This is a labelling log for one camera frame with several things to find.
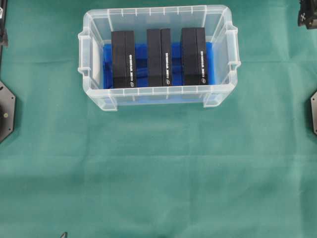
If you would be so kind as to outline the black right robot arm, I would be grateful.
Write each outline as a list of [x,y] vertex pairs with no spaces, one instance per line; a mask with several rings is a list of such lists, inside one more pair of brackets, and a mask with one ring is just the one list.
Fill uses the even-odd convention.
[[317,28],[317,0],[299,0],[298,26],[308,30]]

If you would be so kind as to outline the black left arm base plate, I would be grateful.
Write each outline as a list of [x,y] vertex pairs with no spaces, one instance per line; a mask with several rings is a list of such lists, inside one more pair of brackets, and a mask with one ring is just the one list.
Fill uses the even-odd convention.
[[14,131],[15,95],[0,82],[0,142]]

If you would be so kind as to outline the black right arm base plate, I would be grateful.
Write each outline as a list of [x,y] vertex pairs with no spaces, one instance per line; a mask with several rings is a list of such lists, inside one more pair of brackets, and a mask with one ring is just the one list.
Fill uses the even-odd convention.
[[317,91],[311,96],[312,122],[314,134],[317,135]]

